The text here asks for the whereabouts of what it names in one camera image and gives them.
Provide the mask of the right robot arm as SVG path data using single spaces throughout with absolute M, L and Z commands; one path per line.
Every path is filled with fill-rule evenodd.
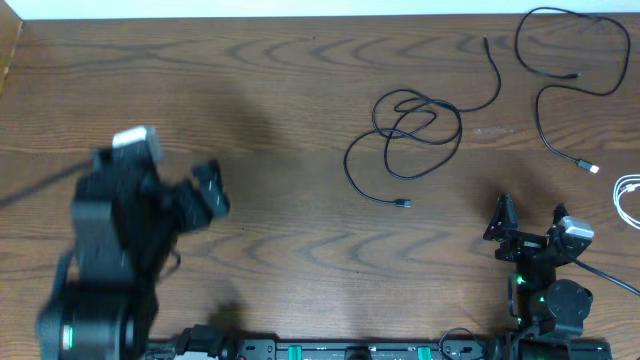
M 495 258 L 515 265 L 508 278 L 509 313 L 518 327 L 492 340 L 487 359 L 607 360 L 605 341 L 583 339 L 594 296 L 579 283 L 559 279 L 556 270 L 574 262 L 591 245 L 592 226 L 559 204 L 543 235 L 521 231 L 512 197 L 504 193 L 483 238 L 495 241 Z

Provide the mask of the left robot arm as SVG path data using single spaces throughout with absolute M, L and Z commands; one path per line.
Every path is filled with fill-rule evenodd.
M 71 203 L 75 243 L 58 262 L 36 335 L 43 359 L 138 359 L 158 312 L 156 285 L 178 237 L 230 210 L 211 159 L 175 184 L 144 142 L 98 150 Z

